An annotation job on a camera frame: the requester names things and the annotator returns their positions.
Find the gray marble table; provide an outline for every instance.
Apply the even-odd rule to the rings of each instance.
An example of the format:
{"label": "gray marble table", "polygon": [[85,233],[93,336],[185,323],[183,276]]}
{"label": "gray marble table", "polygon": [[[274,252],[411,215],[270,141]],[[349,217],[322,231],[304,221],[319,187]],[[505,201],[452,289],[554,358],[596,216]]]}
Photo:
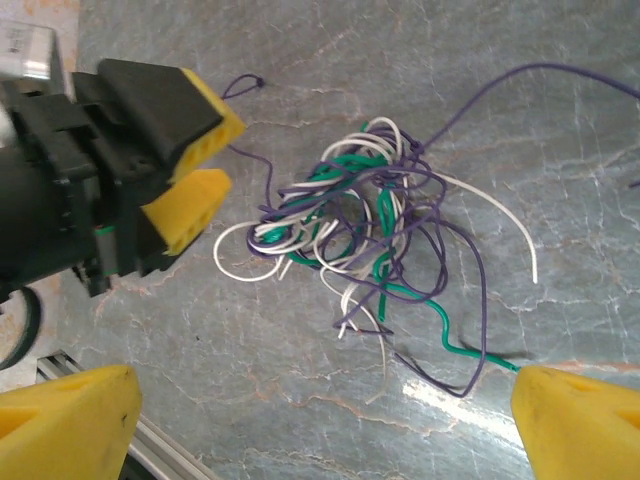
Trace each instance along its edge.
{"label": "gray marble table", "polygon": [[[640,86],[636,1],[85,0],[79,68],[102,57],[179,65],[221,90],[264,76],[233,101],[238,142],[298,179],[330,142],[378,115],[420,138],[485,81],[530,61],[562,61]],[[531,230],[528,250],[502,214],[455,190],[447,218],[471,231],[487,265],[490,346],[640,387],[640,109],[621,94],[556,72],[499,87],[434,146],[439,171],[495,195]],[[513,374],[488,367],[473,394],[444,397],[393,364],[387,395],[375,339],[338,342],[337,298],[314,273],[241,284],[211,260],[216,235],[255,218],[264,168],[215,157],[235,186],[201,240],[169,272],[123,278],[89,300],[62,279],[58,338],[88,366],[133,364],[144,410],[224,478],[532,478],[509,410]],[[449,239],[440,297],[457,336],[476,341],[479,279]],[[431,278],[424,245],[412,275]],[[268,268],[240,238],[224,245],[239,272]],[[392,304],[401,341],[454,383],[474,364],[444,352],[423,307]]]}

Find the tangled wires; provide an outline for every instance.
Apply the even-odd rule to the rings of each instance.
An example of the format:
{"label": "tangled wires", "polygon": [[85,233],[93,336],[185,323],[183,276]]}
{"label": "tangled wires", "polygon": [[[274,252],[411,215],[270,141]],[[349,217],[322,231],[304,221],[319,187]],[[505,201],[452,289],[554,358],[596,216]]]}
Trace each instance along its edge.
{"label": "tangled wires", "polygon": [[[441,205],[448,184],[480,195],[516,223],[529,244],[533,281],[537,282],[537,259],[531,236],[506,207],[464,182],[434,173],[429,164],[422,159],[422,155],[491,88],[513,75],[539,68],[576,73],[640,98],[640,92],[630,87],[577,67],[558,64],[525,65],[488,83],[425,143],[411,138],[384,117],[365,124],[360,132],[349,134],[330,145],[304,182],[279,189],[277,193],[280,205],[277,207],[270,201],[273,165],[262,157],[231,147],[236,153],[266,163],[269,175],[265,204],[259,207],[264,212],[260,219],[232,226],[216,240],[213,256],[218,268],[229,277],[244,282],[260,281],[274,275],[282,279],[294,263],[317,270],[325,286],[341,297],[343,317],[334,324],[339,331],[339,338],[348,331],[376,335],[379,338],[385,359],[385,383],[386,348],[393,352],[396,360],[421,378],[456,397],[464,397],[471,391],[487,361],[517,371],[518,367],[487,351],[487,282],[484,265],[473,239],[462,228],[442,218]],[[240,94],[230,95],[229,92],[241,78],[244,76],[227,88],[226,98]],[[253,78],[257,80],[256,87],[250,87],[243,92],[264,84],[259,77]],[[419,198],[417,193],[426,187],[435,193]],[[355,214],[346,208],[347,201],[355,204],[355,209],[351,209],[355,210]],[[227,271],[220,263],[218,251],[221,242],[233,231],[244,228],[247,229],[246,242],[249,251],[254,255],[275,259],[273,268],[264,275],[240,277]],[[443,239],[443,232],[446,230],[459,236],[469,246],[480,272],[481,334],[478,350],[460,348],[449,343],[448,316],[433,300],[444,291],[449,279]],[[405,277],[405,262],[416,236],[422,236],[427,240],[439,264],[439,267],[434,269],[430,289],[420,289]],[[342,291],[338,290],[327,279],[329,274],[346,279],[346,287]],[[353,297],[361,287],[366,289],[366,292],[356,300]],[[376,294],[377,318],[366,307],[367,302]],[[404,303],[424,303],[438,314],[443,325],[441,340],[444,348],[455,354],[478,359],[467,386],[456,388],[433,378],[413,358],[394,349],[391,341],[393,331],[385,324],[388,298]],[[369,319],[372,329],[357,325],[355,316],[358,313],[363,313]],[[384,386],[369,402],[379,397],[383,391]]]}

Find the purple wire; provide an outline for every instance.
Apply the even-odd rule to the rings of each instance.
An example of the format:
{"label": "purple wire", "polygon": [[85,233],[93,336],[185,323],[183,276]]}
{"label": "purple wire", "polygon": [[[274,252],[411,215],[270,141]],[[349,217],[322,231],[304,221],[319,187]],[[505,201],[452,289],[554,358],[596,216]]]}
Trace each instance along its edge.
{"label": "purple wire", "polygon": [[435,135],[433,135],[429,140],[427,140],[421,145],[419,150],[420,154],[424,153],[431,145],[433,145],[440,137],[442,137],[442,135],[444,135],[447,131],[449,131],[451,127],[453,127],[456,123],[458,123],[460,118],[462,118],[462,116],[465,113],[467,113],[467,111],[471,107],[473,107],[473,105],[478,100],[480,100],[480,98],[486,95],[487,92],[489,92],[489,90],[493,89],[494,87],[504,82],[505,80],[511,77],[514,77],[516,75],[519,75],[523,72],[526,72],[528,70],[559,70],[561,72],[573,73],[575,75],[579,75],[585,78],[590,78],[591,80],[595,80],[597,82],[604,83],[605,85],[609,85],[610,87],[615,88],[616,90],[619,90],[623,93],[626,93],[627,95],[634,97],[637,100],[640,100],[640,91],[636,90],[635,88],[629,87],[628,85],[625,85],[622,82],[614,80],[613,78],[607,77],[606,75],[602,75],[601,73],[592,72],[591,70],[587,70],[580,67],[574,67],[572,65],[565,65],[562,63],[552,63],[552,62],[528,63],[526,65],[521,65],[520,67],[516,67],[512,70],[509,70],[508,72],[503,73],[499,77],[485,84],[480,90],[478,90],[478,92],[473,97],[471,97],[470,100],[467,101],[467,103],[464,104],[464,106],[460,110],[458,110],[458,112],[453,117],[451,117],[451,119],[444,125],[444,127],[438,130],[435,133]]}
{"label": "purple wire", "polygon": [[[349,173],[344,167],[342,167],[341,165],[337,165],[334,162],[324,162],[324,163],[318,164],[312,170],[312,174],[310,175],[310,177],[313,176],[315,172],[317,172],[318,168],[320,167],[326,168],[327,165],[330,165],[332,168],[340,170],[345,179],[348,179],[349,176],[351,176],[355,179],[355,182],[347,187],[335,189],[330,191],[329,193],[323,194],[321,198],[314,197],[314,193],[324,190],[322,187],[318,187],[318,188],[289,187],[289,188],[280,189],[278,191],[278,194],[281,197],[287,194],[292,194],[292,193],[301,193],[302,195],[296,196],[296,198],[293,199],[294,203],[292,201],[285,202],[284,204],[280,205],[277,209],[274,209],[270,202],[271,182],[273,177],[273,164],[264,157],[260,157],[258,155],[254,155],[249,152],[240,150],[236,147],[230,146],[231,150],[234,151],[235,153],[256,159],[267,165],[268,175],[267,175],[267,182],[266,182],[266,189],[265,189],[266,206],[260,207],[260,209],[264,212],[264,215],[260,219],[260,222],[269,223],[272,221],[277,221],[278,219],[286,216],[295,215],[297,213],[309,210],[311,208],[320,208],[322,205],[333,203],[337,207],[336,215],[342,225],[342,228],[336,229],[334,232],[328,235],[327,238],[325,238],[321,242],[320,249],[323,255],[325,254],[330,241],[333,238],[335,238],[337,235],[341,235],[345,232],[348,232],[350,234],[351,243],[352,245],[355,246],[354,249],[357,248],[357,245],[362,245],[364,241],[369,241],[374,244],[373,247],[368,248],[367,250],[362,252],[360,255],[352,259],[350,261],[350,265],[357,263],[359,260],[367,258],[367,256],[369,255],[376,254],[376,253],[379,254],[381,251],[384,251],[385,249],[389,251],[390,265],[389,265],[387,274],[384,276],[384,278],[380,283],[371,282],[368,280],[355,279],[350,275],[345,275],[345,274],[341,275],[347,278],[351,282],[356,282],[359,285],[370,287],[370,290],[363,296],[363,298],[357,303],[357,305],[353,309],[351,309],[342,319],[338,320],[333,324],[335,328],[342,328],[343,325],[346,322],[348,322],[348,320],[351,317],[353,317],[360,310],[360,308],[363,307],[365,303],[371,297],[373,297],[376,293],[384,294],[386,296],[395,298],[396,300],[399,300],[405,303],[423,302],[429,298],[433,298],[434,296],[442,293],[442,291],[446,288],[448,283],[448,270],[446,267],[446,249],[445,249],[444,240],[442,238],[441,228],[446,228],[456,233],[457,235],[461,236],[465,240],[465,242],[468,244],[469,248],[471,249],[471,251],[473,252],[473,255],[476,258],[476,262],[478,264],[478,269],[480,272],[480,286],[481,286],[481,335],[480,335],[481,346],[479,349],[481,355],[480,355],[478,364],[476,366],[476,370],[474,371],[467,386],[462,391],[459,391],[459,388],[431,377],[418,365],[418,363],[413,358],[411,357],[407,358],[405,355],[399,353],[396,349],[393,349],[392,347],[392,349],[394,350],[394,358],[396,358],[401,364],[409,368],[411,371],[413,371],[416,375],[420,376],[425,381],[431,383],[437,388],[440,388],[441,390],[444,390],[445,392],[458,398],[465,397],[471,391],[471,389],[474,387],[474,385],[478,381],[478,378],[480,376],[480,373],[482,372],[482,368],[486,361],[487,323],[488,323],[486,272],[485,272],[484,264],[482,262],[482,258],[480,256],[480,252],[478,251],[476,245],[474,244],[471,236],[468,233],[466,233],[462,228],[450,222],[447,222],[446,220],[443,220],[441,218],[440,206],[444,201],[444,197],[447,190],[447,184],[442,178],[432,173],[431,167],[427,162],[420,159],[420,155],[426,152],[436,141],[438,141],[447,131],[449,131],[478,102],[478,100],[481,97],[487,94],[494,87],[496,87],[497,85],[499,85],[500,83],[504,82],[505,80],[511,77],[519,75],[520,73],[523,73],[529,70],[541,70],[541,69],[558,70],[558,71],[572,73],[582,77],[586,77],[586,78],[598,81],[600,83],[606,84],[614,89],[617,89],[623,93],[626,93],[640,100],[640,91],[632,87],[629,87],[621,82],[618,82],[617,80],[614,80],[610,77],[599,74],[597,72],[592,72],[592,71],[589,71],[580,67],[574,67],[571,65],[549,63],[549,62],[531,63],[531,64],[522,65],[520,67],[507,71],[503,75],[485,84],[475,95],[473,95],[463,105],[463,107],[456,114],[454,114],[451,117],[451,119],[440,130],[438,130],[431,138],[429,138],[424,143],[421,143],[413,139],[407,132],[400,130],[402,137],[409,144],[409,149],[408,149],[409,151],[402,156],[398,164],[394,166],[388,166],[388,167],[376,167],[372,169],[367,169],[364,173],[360,173],[359,175]],[[256,80],[256,84],[251,87],[245,88],[244,90],[237,92],[235,94],[229,94],[231,89],[244,78],[253,78],[254,80]],[[225,93],[223,94],[223,99],[229,99],[229,98],[234,98],[234,97],[243,95],[253,89],[261,88],[264,85],[265,85],[265,82],[261,77],[258,77],[253,74],[241,75],[240,77],[236,78],[225,90]],[[369,130],[367,133],[378,135],[381,138],[384,138],[385,140],[389,141],[392,145],[395,145],[395,134],[389,127],[375,127]],[[357,151],[357,148],[348,150],[346,153],[355,153],[356,151]],[[406,188],[400,183],[400,179],[404,175],[408,175],[411,173],[422,175],[424,177],[424,181],[422,181],[416,186]],[[423,202],[414,204],[414,202],[412,202],[412,200],[409,198],[409,192],[411,190],[418,190],[420,188],[424,188],[432,180],[435,180],[436,182],[440,183],[442,187],[441,192],[438,195],[437,199],[434,202],[423,201]],[[396,195],[399,195],[403,198],[405,204],[407,205],[407,208],[403,212],[402,216],[404,217],[405,223],[407,226],[402,231],[396,232],[395,226],[394,226],[393,228],[394,233],[389,237],[386,237],[383,240],[380,240],[376,238],[370,238],[365,234],[359,233],[358,229],[362,227],[366,228],[366,226],[368,225],[368,222],[351,223],[347,220],[346,215],[344,215],[344,213],[341,211],[340,206],[337,204],[336,200],[340,196],[344,195],[346,190],[361,189],[361,187],[367,182],[374,184],[378,187],[393,191],[394,193],[396,193]],[[638,186],[640,186],[640,181],[632,183],[629,187],[635,188]],[[429,207],[430,210],[428,211],[427,215],[423,217],[416,217],[415,211],[418,207],[421,207],[421,206],[427,206]],[[377,227],[377,228],[381,227],[380,221],[374,221],[371,223],[373,227]],[[433,225],[436,239],[434,239],[432,234],[429,233],[428,230],[425,228],[427,224]],[[433,290],[431,290],[430,292],[423,292],[416,289],[415,287],[410,285],[409,282],[407,282],[403,276],[404,265],[402,263],[402,260],[407,254],[409,250],[409,245],[411,244],[413,236],[416,233],[421,233],[427,239],[432,250],[435,252],[438,262],[440,263],[440,269],[438,272],[435,286]],[[278,240],[278,242],[270,242],[268,245],[274,246],[279,243],[283,243],[289,240],[291,238],[291,235],[292,235],[292,229],[291,228],[285,229],[285,234],[282,239]],[[399,235],[406,236],[406,244],[405,244],[405,247],[402,249],[402,251],[394,252],[392,251],[391,242],[394,237],[397,237]],[[255,238],[254,229],[250,229],[250,231],[247,233],[247,245],[249,249],[252,251],[252,253],[264,256],[264,254],[257,252],[254,248],[257,245],[264,245],[264,244],[261,244],[257,238]],[[311,254],[312,252],[309,250],[305,250],[305,251],[298,251],[297,253],[302,257],[307,258],[306,255]],[[393,292],[387,291],[384,288],[384,285],[389,281],[394,281],[394,282],[398,281],[402,283],[402,285],[410,289],[414,294],[419,295],[420,297],[419,300],[405,298]],[[388,342],[387,336],[393,335],[393,331],[383,325],[379,324],[379,326],[381,328],[381,332],[378,332],[375,330],[361,330],[360,333],[382,335],[383,338],[385,338],[385,340]]]}
{"label": "purple wire", "polygon": [[[239,92],[236,92],[234,94],[230,94],[229,92],[231,91],[231,89],[233,87],[235,87],[238,83],[240,83],[242,80],[244,80],[245,78],[251,78],[251,79],[255,80],[256,83],[251,85],[250,87],[247,87],[247,88],[245,88],[243,90],[240,90]],[[231,82],[229,84],[227,89],[222,94],[222,99],[223,100],[229,100],[230,98],[239,97],[240,95],[244,95],[245,93],[249,93],[251,90],[262,88],[265,85],[266,85],[266,82],[264,81],[264,78],[259,77],[258,75],[254,75],[253,73],[245,73],[244,75],[240,75],[238,78],[236,78],[233,82]]]}

